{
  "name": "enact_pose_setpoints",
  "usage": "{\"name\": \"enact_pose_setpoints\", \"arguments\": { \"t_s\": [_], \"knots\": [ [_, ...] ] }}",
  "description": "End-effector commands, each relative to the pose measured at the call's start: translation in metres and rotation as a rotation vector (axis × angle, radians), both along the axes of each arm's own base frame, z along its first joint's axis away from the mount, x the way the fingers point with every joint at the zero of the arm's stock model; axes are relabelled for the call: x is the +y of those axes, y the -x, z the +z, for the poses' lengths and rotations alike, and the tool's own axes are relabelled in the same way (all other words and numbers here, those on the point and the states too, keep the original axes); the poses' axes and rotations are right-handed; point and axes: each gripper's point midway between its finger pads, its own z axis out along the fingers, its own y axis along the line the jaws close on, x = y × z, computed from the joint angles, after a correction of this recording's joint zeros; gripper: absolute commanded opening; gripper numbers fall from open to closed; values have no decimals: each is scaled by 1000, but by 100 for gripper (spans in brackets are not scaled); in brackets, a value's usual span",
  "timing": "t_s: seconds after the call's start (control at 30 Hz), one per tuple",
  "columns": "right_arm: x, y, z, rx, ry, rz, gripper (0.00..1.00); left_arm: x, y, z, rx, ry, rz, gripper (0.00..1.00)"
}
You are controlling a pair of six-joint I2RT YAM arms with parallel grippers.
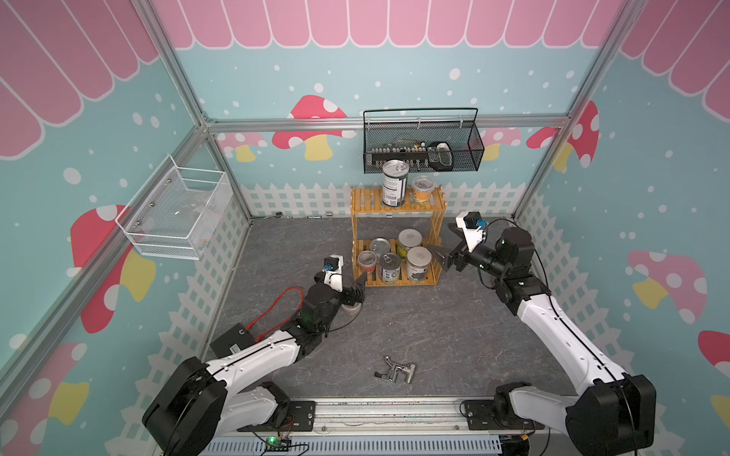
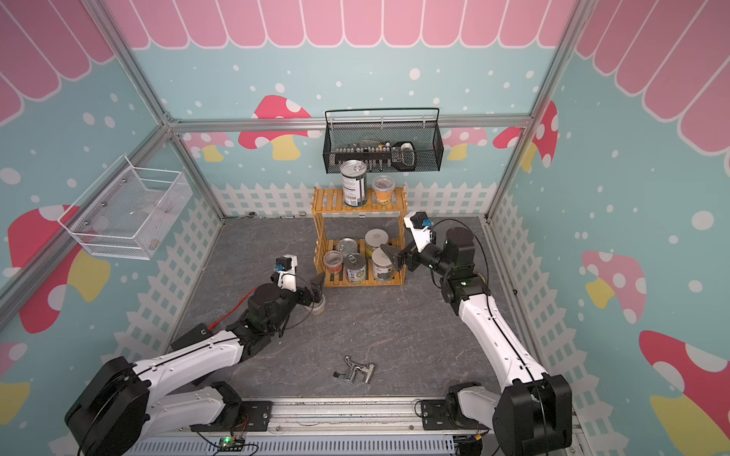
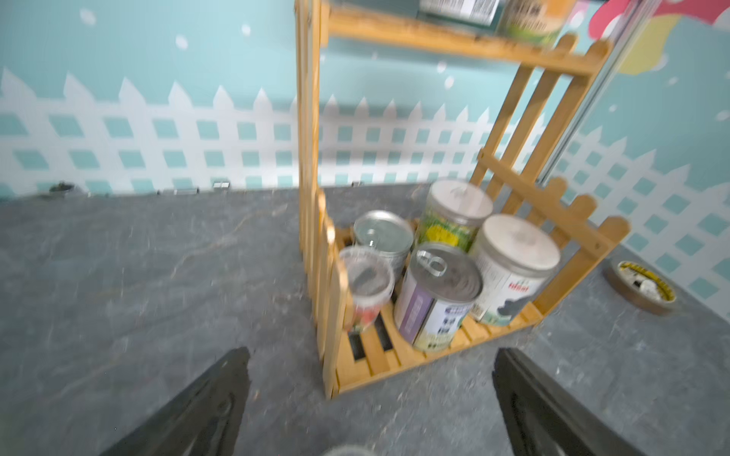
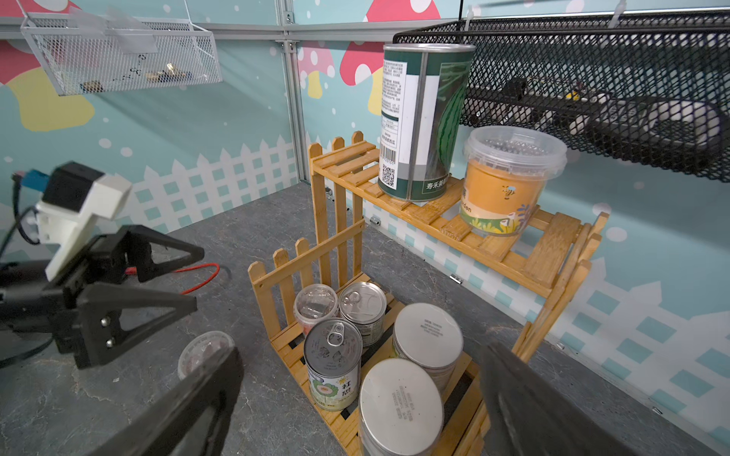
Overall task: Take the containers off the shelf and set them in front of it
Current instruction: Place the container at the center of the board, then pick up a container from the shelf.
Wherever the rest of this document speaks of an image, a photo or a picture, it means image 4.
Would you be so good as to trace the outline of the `purple label pull-tab can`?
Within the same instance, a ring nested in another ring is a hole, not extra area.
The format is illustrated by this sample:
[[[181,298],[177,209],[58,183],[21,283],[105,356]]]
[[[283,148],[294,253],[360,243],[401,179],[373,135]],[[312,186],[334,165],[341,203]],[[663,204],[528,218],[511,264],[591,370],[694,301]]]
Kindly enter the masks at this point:
[[[325,319],[308,332],[303,355],[318,407],[341,412],[357,399],[362,352],[359,329],[344,318]]]

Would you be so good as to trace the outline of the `small clear-lid cup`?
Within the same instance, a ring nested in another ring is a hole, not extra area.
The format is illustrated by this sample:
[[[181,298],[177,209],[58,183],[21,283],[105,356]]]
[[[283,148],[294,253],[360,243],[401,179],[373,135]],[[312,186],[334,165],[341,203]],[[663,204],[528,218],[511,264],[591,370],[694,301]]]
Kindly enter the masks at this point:
[[[307,336],[317,323],[338,317],[338,295],[328,285],[312,284],[297,294],[293,310],[302,333]]]

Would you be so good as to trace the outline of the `small clear-lid jar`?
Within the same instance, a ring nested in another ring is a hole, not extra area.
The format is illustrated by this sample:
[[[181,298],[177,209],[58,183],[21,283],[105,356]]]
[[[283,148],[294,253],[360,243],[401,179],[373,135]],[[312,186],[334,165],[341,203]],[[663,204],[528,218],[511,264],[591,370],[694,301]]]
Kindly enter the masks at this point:
[[[234,346],[233,338],[225,332],[210,331],[197,336],[187,344],[179,357],[178,378],[184,380],[218,350]]]

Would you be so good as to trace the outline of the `wooden two-tier shelf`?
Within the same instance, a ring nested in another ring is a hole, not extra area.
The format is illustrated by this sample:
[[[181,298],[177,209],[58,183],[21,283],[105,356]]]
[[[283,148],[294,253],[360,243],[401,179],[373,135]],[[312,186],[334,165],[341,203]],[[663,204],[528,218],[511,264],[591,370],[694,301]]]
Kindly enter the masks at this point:
[[[608,213],[601,213],[595,222],[583,223],[562,213],[535,209],[528,224],[541,237],[528,256],[519,256],[513,249],[516,237],[481,237],[452,214],[462,194],[461,180],[448,180],[444,196],[422,205],[386,195],[376,184],[378,149],[361,132],[349,141],[336,139],[331,152],[312,144],[308,156],[317,244],[300,239],[294,253],[275,252],[273,270],[261,262],[248,269],[271,345],[306,394],[312,393],[312,387],[303,354],[303,326],[294,313],[296,294],[316,282],[343,290],[368,281],[362,270],[365,203],[543,296],[542,310],[525,325],[513,346],[523,361],[532,359],[587,279],[609,218]]]

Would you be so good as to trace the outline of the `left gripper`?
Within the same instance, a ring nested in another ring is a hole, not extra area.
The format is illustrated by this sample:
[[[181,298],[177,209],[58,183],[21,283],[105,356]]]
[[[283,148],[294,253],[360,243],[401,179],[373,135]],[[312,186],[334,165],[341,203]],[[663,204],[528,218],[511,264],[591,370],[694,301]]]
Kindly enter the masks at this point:
[[[52,281],[49,262],[11,263],[11,330],[50,334],[83,370],[110,364],[198,309],[197,298],[122,286],[128,267],[147,282],[190,266],[205,249],[142,225],[95,237]]]

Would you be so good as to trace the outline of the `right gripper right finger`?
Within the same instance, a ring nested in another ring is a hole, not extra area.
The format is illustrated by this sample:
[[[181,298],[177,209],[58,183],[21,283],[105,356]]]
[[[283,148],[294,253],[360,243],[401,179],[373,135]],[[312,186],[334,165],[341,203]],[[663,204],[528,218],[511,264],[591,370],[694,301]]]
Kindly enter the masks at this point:
[[[498,342],[482,348],[480,389],[489,455],[632,455]]]

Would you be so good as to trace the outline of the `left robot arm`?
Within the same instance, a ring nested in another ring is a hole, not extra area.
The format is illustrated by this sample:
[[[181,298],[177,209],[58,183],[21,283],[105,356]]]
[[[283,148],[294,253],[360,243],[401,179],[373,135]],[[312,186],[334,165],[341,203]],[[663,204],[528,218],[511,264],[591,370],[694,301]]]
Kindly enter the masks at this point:
[[[51,334],[80,370],[104,366],[197,310],[190,294],[125,287],[127,269],[146,282],[204,256],[202,247],[125,225],[92,237],[55,279],[42,260],[4,263],[1,322],[17,334]]]

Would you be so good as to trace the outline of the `tall green seed can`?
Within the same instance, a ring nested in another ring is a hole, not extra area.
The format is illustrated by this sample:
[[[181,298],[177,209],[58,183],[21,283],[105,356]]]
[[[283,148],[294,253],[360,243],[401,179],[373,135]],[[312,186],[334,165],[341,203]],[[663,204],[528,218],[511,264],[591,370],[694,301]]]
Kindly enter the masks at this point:
[[[378,185],[394,199],[443,196],[476,47],[384,46]]]

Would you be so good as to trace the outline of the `white-lid white can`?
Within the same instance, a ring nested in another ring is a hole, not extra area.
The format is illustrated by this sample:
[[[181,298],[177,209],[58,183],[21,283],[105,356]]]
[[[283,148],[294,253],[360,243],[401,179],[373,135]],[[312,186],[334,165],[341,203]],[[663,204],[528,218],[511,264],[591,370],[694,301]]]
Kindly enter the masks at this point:
[[[444,424],[431,376],[416,363],[389,358],[364,377],[359,394],[363,455],[430,455]]]

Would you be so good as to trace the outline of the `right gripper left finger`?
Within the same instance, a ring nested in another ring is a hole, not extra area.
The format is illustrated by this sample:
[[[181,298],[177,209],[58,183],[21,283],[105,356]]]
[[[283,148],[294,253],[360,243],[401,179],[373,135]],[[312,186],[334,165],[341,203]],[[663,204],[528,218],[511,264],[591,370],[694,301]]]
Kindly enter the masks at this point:
[[[223,348],[93,455],[220,455],[243,383],[237,348]]]

